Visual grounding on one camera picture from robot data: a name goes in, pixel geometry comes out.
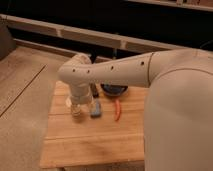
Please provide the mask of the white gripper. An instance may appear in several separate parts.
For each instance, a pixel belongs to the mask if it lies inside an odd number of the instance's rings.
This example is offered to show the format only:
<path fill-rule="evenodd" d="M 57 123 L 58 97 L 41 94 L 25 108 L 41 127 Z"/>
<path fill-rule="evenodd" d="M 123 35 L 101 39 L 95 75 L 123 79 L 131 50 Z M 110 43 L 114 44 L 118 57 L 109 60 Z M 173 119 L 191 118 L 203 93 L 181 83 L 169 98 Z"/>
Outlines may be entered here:
<path fill-rule="evenodd" d="M 78 117 L 81 115 L 82 107 L 84 105 L 90 106 L 92 102 L 91 98 L 83 98 L 83 99 L 77 99 L 73 96 L 68 96 L 65 104 L 67 107 L 70 108 L 70 113 L 73 117 Z"/>

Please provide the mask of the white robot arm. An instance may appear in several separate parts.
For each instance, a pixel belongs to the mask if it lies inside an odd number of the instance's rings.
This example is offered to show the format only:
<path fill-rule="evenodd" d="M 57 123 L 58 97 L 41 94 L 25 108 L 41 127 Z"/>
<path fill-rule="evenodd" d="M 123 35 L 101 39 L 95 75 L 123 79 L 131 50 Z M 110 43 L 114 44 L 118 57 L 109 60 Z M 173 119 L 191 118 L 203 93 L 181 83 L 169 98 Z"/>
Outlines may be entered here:
<path fill-rule="evenodd" d="M 93 64 L 77 54 L 59 69 L 73 104 L 91 83 L 147 87 L 145 171 L 213 171 L 213 52 L 178 49 Z"/>

